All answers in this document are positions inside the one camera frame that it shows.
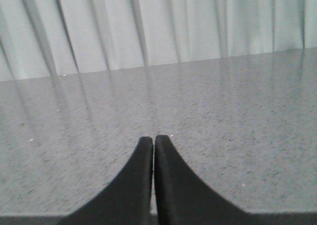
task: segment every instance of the white curtain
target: white curtain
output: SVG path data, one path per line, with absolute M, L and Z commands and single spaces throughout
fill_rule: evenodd
M 0 0 L 0 81 L 317 47 L 317 0 Z

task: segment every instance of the granite countertop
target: granite countertop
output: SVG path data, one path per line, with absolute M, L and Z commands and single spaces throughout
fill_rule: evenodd
M 157 134 L 247 211 L 316 211 L 317 49 L 0 82 L 0 217 L 74 211 Z

